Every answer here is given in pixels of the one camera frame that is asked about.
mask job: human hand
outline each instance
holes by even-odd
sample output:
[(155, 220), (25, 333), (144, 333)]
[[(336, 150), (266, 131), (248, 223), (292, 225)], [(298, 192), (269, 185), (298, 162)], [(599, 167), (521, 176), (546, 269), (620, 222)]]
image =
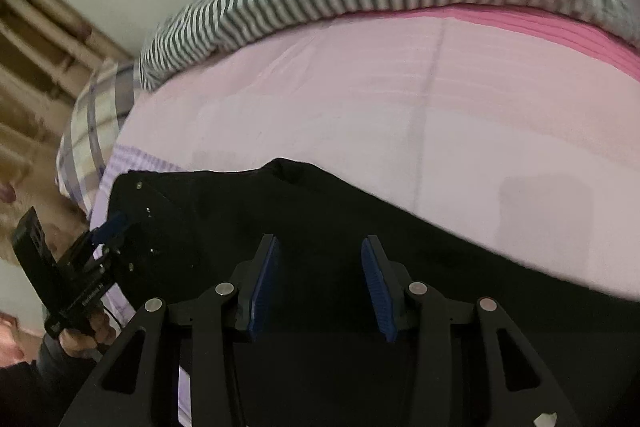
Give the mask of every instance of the human hand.
[(109, 317), (103, 311), (95, 311), (89, 317), (89, 324), (95, 331), (90, 337), (77, 330), (63, 330), (58, 340), (60, 346), (70, 357), (80, 359), (88, 349), (94, 349), (98, 344), (111, 346), (116, 338), (116, 330), (109, 325)]

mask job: pink bed sheet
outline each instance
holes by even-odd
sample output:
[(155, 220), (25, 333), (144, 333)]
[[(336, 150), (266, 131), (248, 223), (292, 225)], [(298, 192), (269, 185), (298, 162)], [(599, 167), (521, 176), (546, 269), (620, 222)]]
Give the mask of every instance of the pink bed sheet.
[(187, 170), (311, 162), (527, 266), (640, 298), (639, 71), (607, 34), (533, 10), (348, 16), (176, 76), (118, 143)]

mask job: gray plaid pillowcase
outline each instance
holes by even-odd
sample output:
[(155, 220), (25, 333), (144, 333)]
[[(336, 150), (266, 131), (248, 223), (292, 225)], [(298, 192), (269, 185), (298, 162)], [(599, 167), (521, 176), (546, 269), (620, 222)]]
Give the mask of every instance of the gray plaid pillowcase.
[(56, 158), (60, 193), (87, 217), (111, 150), (140, 92), (134, 69), (133, 62), (105, 60), (78, 96), (60, 141)]

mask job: purple checkered fabric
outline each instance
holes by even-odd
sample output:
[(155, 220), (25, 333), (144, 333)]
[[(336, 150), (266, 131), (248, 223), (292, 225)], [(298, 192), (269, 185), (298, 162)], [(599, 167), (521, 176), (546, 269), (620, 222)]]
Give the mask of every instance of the purple checkered fabric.
[(111, 59), (92, 74), (76, 100), (56, 158), (62, 195), (91, 215), (111, 150), (133, 108), (140, 84), (132, 62)]
[[(105, 222), (111, 188), (121, 174), (129, 171), (179, 172), (182, 170), (177, 165), (151, 156), (135, 147), (114, 145), (95, 197), (91, 229)], [(94, 255), (100, 257), (102, 248), (98, 248)], [(103, 302), (122, 325), (127, 324), (136, 312), (117, 285), (107, 292)], [(178, 419), (182, 425), (191, 426), (190, 379), (182, 368), (178, 375)]]

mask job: black fabric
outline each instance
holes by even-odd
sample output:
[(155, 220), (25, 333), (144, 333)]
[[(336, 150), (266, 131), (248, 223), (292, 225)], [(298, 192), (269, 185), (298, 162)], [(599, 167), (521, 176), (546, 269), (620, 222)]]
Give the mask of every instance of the black fabric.
[[(122, 249), (123, 266), (134, 266), (118, 274), (136, 308), (149, 297), (196, 297), (252, 258), (263, 233), (274, 233), (282, 244), (284, 274), (270, 327), (315, 331), (316, 339), (370, 334), (376, 323), (360, 244), (376, 234), (389, 259), (447, 298), (496, 299), (545, 360), (585, 426), (615, 425), (607, 420), (637, 414), (628, 404), (638, 388), (639, 303), (520, 266), (312, 165), (278, 159), (248, 172), (130, 172), (114, 184), (109, 212), (117, 210), (139, 221)], [(324, 393), (334, 406), (343, 397), (322, 390), (319, 376), (300, 370), (294, 386)], [(290, 389), (264, 392), (277, 400), (285, 391)], [(280, 400), (280, 409), (297, 407), (295, 400)], [(640, 425), (640, 418), (631, 420)]]
[(94, 367), (45, 335), (36, 360), (0, 368), (0, 425), (57, 426)]

